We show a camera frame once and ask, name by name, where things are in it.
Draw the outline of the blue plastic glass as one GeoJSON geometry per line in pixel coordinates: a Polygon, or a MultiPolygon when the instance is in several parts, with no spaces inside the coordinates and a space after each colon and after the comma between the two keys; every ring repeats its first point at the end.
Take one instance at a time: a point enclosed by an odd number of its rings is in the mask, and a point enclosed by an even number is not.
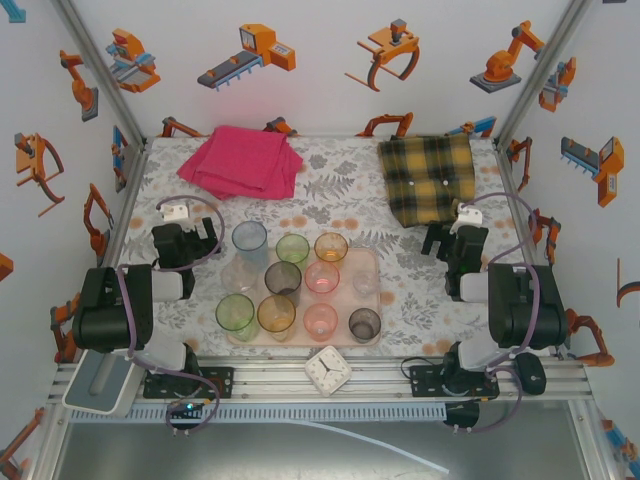
{"type": "Polygon", "coordinates": [[[238,224],[232,231],[232,243],[240,256],[258,271],[268,267],[268,234],[262,223],[248,220],[238,224]]]}

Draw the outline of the small clear plastic glass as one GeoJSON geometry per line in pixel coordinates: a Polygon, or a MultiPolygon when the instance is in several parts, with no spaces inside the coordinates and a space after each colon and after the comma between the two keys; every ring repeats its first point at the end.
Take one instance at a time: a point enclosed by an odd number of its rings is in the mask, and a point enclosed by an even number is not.
{"type": "Polygon", "coordinates": [[[379,276],[373,271],[358,271],[354,274],[352,286],[360,297],[369,297],[379,292],[379,276]]]}

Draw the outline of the short green plastic glass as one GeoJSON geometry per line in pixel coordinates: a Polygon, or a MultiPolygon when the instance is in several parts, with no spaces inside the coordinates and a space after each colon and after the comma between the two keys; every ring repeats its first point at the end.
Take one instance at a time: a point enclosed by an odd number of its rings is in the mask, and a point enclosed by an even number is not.
{"type": "Polygon", "coordinates": [[[286,234],[277,242],[275,252],[280,261],[293,263],[303,270],[310,254],[310,245],[302,235],[286,234]]]}

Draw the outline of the tall green plastic glass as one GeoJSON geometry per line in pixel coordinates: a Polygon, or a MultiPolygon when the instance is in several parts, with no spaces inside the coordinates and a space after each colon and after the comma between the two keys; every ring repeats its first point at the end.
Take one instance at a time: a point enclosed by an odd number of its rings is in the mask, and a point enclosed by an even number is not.
{"type": "Polygon", "coordinates": [[[218,325],[228,336],[242,343],[252,341],[258,334],[255,315],[253,301],[243,294],[227,295],[215,309],[218,325]]]}

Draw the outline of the tall grey plastic glass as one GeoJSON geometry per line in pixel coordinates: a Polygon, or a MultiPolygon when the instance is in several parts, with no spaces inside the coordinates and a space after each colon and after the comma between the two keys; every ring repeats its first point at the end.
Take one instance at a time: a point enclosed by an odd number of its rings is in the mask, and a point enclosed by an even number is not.
{"type": "Polygon", "coordinates": [[[275,298],[277,306],[284,307],[288,300],[294,308],[300,302],[302,273],[297,265],[279,261],[270,265],[264,275],[265,286],[275,298]]]}

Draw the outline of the short amber plastic glass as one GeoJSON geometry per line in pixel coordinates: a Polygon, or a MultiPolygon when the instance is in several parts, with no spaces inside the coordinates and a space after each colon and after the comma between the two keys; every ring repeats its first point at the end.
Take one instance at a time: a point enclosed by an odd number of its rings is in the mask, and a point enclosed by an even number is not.
{"type": "Polygon", "coordinates": [[[347,240],[339,233],[326,232],[319,235],[314,243],[314,253],[318,260],[338,267],[349,250],[347,240]]]}

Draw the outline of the short grey plastic glass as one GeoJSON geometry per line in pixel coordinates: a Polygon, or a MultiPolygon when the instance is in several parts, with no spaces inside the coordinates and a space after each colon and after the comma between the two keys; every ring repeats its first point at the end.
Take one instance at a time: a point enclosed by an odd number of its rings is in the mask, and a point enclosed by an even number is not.
{"type": "Polygon", "coordinates": [[[348,320],[350,334],[359,343],[368,343],[376,339],[381,327],[380,315],[370,308],[356,309],[348,320]]]}

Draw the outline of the tall amber plastic glass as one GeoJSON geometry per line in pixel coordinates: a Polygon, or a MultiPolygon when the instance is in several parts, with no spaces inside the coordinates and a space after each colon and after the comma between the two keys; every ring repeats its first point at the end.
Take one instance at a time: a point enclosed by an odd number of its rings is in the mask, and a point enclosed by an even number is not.
{"type": "Polygon", "coordinates": [[[275,341],[286,342],[293,335],[297,308],[286,296],[271,295],[261,301],[257,309],[257,320],[275,341]]]}

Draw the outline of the pink plastic glass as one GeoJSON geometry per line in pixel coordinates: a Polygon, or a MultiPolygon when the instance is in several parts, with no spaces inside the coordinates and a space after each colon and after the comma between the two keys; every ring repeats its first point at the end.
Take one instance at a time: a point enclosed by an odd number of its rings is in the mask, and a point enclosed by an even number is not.
{"type": "Polygon", "coordinates": [[[305,271],[304,282],[309,294],[321,302],[329,302],[337,293],[341,275],[329,262],[316,261],[305,271]]]}

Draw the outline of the salmon orange plastic glass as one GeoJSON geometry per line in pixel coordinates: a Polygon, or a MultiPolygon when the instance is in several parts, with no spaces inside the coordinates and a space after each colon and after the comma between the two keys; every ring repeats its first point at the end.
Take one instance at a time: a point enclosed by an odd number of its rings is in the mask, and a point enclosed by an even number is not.
{"type": "Polygon", "coordinates": [[[312,340],[316,342],[326,341],[336,331],[338,314],[329,304],[313,304],[304,313],[303,325],[312,340]]]}

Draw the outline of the pink plastic tray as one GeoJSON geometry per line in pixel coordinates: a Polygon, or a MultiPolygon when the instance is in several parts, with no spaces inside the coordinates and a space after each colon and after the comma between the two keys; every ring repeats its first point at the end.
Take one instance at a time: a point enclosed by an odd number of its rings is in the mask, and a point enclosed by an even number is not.
{"type": "MultiPolygon", "coordinates": [[[[306,269],[318,260],[315,254],[310,254],[306,264],[306,269]]],[[[336,267],[341,275],[340,284],[336,295],[329,302],[321,302],[314,299],[308,292],[304,282],[304,272],[302,273],[302,285],[300,302],[297,307],[297,318],[293,335],[286,342],[275,341],[260,325],[257,336],[250,342],[242,343],[230,336],[226,335],[227,340],[238,346],[255,346],[255,347],[284,347],[284,348],[316,348],[321,346],[332,345],[336,348],[351,348],[372,346],[378,343],[379,336],[371,342],[359,343],[350,334],[348,328],[348,320],[353,311],[359,308],[370,308],[375,310],[382,320],[380,306],[380,286],[379,292],[369,297],[360,297],[352,286],[353,276],[358,271],[378,272],[378,257],[375,253],[365,248],[350,249],[343,262],[336,267]],[[331,305],[338,314],[338,325],[333,336],[322,342],[316,342],[311,339],[303,325],[303,316],[308,307],[317,303],[326,303],[331,305]]]]}

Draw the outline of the folded magenta cloth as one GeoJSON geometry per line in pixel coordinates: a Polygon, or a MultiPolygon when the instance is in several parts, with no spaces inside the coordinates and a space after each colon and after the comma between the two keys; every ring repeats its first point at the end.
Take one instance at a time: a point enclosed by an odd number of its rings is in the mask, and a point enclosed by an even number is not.
{"type": "Polygon", "coordinates": [[[283,133],[221,126],[177,175],[220,200],[282,200],[294,196],[302,164],[283,133]]]}

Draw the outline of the black computer mouse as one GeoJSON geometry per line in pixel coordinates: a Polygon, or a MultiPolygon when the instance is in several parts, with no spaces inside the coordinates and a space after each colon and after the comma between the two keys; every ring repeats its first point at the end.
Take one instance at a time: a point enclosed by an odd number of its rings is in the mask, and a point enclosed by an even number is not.
{"type": "Polygon", "coordinates": [[[530,352],[520,353],[516,356],[514,365],[522,390],[526,394],[539,396],[545,392],[547,378],[538,356],[530,352]]]}

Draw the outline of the circuit board with green light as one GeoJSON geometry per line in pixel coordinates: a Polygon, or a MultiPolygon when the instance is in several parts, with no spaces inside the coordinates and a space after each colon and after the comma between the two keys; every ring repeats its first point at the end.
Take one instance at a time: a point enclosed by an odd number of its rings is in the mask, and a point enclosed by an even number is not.
{"type": "Polygon", "coordinates": [[[204,405],[192,401],[173,402],[169,405],[167,415],[170,422],[175,421],[196,421],[203,418],[204,405]]]}

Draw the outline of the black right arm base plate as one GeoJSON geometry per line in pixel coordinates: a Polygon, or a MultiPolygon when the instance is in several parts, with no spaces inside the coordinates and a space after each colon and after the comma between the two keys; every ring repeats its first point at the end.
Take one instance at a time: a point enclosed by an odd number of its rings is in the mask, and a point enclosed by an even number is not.
{"type": "Polygon", "coordinates": [[[411,391],[414,398],[447,398],[471,400],[496,398],[499,385],[483,372],[458,370],[446,376],[440,366],[411,366],[409,368],[411,391]]]}

